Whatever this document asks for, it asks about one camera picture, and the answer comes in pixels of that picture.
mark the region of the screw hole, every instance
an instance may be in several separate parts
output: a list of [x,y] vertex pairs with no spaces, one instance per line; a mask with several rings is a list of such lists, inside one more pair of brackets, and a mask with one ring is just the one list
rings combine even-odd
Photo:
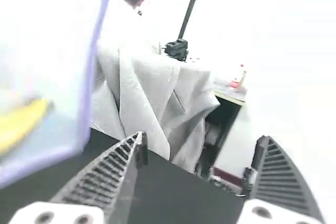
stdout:
[[272,215],[271,213],[264,207],[255,207],[253,208],[252,212],[254,212],[256,215],[259,215],[260,217],[271,219]]
[[75,224],[92,224],[92,218],[88,215],[81,215],[75,220]]
[[48,223],[51,223],[53,217],[54,217],[54,213],[52,213],[52,212],[43,212],[42,214],[40,214],[36,218],[35,224],[48,224]]

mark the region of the gray cloth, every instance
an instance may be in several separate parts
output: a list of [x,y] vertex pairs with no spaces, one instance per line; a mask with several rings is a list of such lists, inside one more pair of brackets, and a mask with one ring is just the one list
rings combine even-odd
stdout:
[[204,119],[219,106],[210,72],[158,55],[118,52],[98,61],[91,126],[118,139],[146,131],[150,150],[193,172]]

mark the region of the white wall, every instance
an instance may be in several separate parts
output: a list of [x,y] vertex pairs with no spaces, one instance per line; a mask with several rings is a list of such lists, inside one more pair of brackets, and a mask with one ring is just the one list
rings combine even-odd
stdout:
[[[175,39],[187,2],[175,4],[178,15],[160,6],[152,21],[161,36]],[[185,38],[190,54],[224,78],[237,62],[248,67],[247,105],[225,144],[226,168],[240,175],[258,137],[271,135],[336,223],[336,0],[197,0]]]

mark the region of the person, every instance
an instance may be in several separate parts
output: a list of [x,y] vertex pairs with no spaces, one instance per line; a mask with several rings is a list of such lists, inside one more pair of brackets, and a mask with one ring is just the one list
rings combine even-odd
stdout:
[[112,117],[119,110],[119,60],[129,55],[152,54],[148,27],[135,10],[144,1],[109,0],[97,42],[91,127],[118,139],[125,137],[119,119]]
[[141,16],[135,11],[144,1],[109,0],[97,44],[97,84],[106,78],[103,76],[104,69],[110,72],[109,59],[118,58],[121,49],[136,48],[143,53],[151,50],[150,38],[145,34]]

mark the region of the black pole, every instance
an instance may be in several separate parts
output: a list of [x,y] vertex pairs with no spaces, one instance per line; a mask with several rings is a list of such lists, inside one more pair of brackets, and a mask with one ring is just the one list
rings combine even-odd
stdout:
[[182,23],[182,27],[181,27],[180,33],[178,35],[178,39],[182,39],[182,37],[184,35],[185,28],[187,27],[187,24],[188,24],[188,21],[189,21],[189,18],[190,18],[190,14],[191,14],[191,12],[194,8],[195,1],[196,0],[190,0],[189,1],[188,9],[187,9],[187,12],[185,13],[184,20],[183,20],[183,23]]

